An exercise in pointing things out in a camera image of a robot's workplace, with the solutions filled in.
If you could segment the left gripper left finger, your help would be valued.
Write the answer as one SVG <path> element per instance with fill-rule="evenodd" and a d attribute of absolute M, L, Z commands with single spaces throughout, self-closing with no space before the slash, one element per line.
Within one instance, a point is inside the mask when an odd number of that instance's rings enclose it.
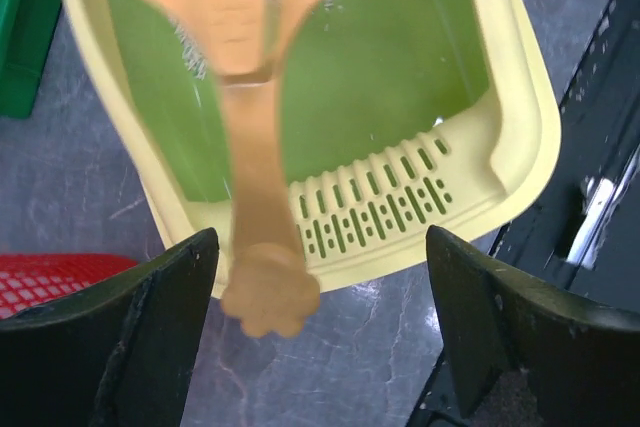
<path fill-rule="evenodd" d="M 218 258 L 206 228 L 2 321 L 2 425 L 179 425 Z"/>

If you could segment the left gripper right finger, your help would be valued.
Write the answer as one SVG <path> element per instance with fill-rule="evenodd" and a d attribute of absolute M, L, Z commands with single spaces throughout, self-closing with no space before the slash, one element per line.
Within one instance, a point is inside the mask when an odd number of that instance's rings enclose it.
<path fill-rule="evenodd" d="M 502 374 L 522 371 L 548 426 L 638 425 L 638 313 L 560 289 L 436 225 L 426 255 L 463 416 Z"/>

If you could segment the orange litter scoop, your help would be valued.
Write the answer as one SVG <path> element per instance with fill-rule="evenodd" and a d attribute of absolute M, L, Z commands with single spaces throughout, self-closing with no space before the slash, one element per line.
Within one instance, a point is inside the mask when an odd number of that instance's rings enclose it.
<path fill-rule="evenodd" d="M 145 0 L 177 20 L 214 71 L 232 171 L 232 264 L 221 298 L 244 332 L 297 335 L 320 303 L 280 151 L 286 52 L 321 0 Z"/>

